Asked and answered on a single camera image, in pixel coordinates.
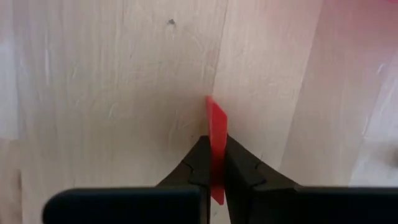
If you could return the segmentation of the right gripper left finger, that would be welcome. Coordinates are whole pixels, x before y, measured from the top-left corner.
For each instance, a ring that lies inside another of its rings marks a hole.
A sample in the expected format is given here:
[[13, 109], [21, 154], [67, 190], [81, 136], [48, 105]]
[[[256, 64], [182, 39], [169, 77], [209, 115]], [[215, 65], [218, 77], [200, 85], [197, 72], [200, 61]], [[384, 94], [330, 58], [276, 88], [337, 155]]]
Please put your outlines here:
[[198, 187], [200, 190], [199, 224], [210, 224], [210, 168], [210, 140], [208, 136], [200, 136], [177, 167], [157, 184], [157, 187]]

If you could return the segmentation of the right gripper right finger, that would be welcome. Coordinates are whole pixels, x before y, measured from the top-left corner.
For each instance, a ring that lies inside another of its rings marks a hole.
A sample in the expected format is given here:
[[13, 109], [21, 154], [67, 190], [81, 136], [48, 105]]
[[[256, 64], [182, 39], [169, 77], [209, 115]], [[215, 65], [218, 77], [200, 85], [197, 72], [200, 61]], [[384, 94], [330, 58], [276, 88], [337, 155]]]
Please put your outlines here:
[[297, 183], [262, 162], [231, 136], [224, 160], [231, 224], [293, 224]]

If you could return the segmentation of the red eraser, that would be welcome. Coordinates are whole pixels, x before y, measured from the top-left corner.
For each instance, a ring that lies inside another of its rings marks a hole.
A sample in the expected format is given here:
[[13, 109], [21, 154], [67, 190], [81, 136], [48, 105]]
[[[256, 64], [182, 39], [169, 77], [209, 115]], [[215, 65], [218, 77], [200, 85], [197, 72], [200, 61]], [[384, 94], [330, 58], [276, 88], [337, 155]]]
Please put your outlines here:
[[223, 205], [224, 158], [228, 136], [228, 117], [211, 96], [206, 97], [206, 113], [211, 148], [211, 196], [219, 205]]

